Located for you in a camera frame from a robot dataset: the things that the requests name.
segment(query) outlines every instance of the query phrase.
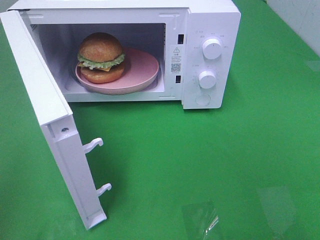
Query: transparent plastic film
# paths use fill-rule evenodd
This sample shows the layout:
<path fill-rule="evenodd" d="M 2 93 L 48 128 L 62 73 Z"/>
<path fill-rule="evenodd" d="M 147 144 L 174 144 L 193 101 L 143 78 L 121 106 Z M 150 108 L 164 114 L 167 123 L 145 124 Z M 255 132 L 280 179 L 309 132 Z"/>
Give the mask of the transparent plastic film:
<path fill-rule="evenodd" d="M 182 207 L 188 240 L 223 240 L 219 216 L 212 201 Z"/>
<path fill-rule="evenodd" d="M 297 210 L 287 186 L 259 188 L 257 193 L 274 240 L 305 239 L 295 232 L 299 229 Z"/>

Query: top bun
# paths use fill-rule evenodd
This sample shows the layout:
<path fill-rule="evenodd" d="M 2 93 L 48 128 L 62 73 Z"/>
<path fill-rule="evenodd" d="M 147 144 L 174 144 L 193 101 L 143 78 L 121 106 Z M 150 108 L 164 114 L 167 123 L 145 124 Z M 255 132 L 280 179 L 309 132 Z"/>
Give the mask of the top bun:
<path fill-rule="evenodd" d="M 118 39 L 105 32 L 96 32 L 87 36 L 79 48 L 81 56 L 96 63 L 113 61 L 123 52 Z"/>

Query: bottom bun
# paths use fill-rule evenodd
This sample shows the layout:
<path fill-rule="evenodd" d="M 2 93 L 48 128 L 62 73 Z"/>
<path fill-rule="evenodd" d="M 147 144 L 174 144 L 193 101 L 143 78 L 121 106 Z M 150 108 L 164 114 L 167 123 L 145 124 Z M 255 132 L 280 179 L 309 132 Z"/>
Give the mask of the bottom bun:
<path fill-rule="evenodd" d="M 81 74 L 91 83 L 105 84 L 119 79 L 124 70 L 125 63 L 122 62 L 117 66 L 113 66 L 110 71 L 90 70 L 88 67 L 81 67 Z"/>

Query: screw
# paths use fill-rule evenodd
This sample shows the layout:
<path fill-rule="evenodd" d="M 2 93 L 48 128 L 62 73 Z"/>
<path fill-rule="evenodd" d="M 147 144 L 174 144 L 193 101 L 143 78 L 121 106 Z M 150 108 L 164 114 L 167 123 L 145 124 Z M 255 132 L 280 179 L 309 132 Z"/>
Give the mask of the screw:
<path fill-rule="evenodd" d="M 63 128 L 63 129 L 61 130 L 61 132 L 62 132 L 63 134 L 66 134 L 67 132 L 69 132 L 69 128 L 65 127 L 65 128 Z"/>

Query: white microwave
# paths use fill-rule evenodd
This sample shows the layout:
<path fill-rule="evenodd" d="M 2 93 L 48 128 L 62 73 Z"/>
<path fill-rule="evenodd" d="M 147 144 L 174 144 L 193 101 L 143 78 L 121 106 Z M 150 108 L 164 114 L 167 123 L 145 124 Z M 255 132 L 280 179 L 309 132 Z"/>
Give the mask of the white microwave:
<path fill-rule="evenodd" d="M 181 101 L 222 104 L 241 14 L 231 0 L 19 0 L 1 21 L 42 132 L 84 226 L 107 217 L 68 102 Z M 77 52 L 95 32 L 153 56 L 156 76 L 127 94 L 92 91 L 77 79 Z"/>

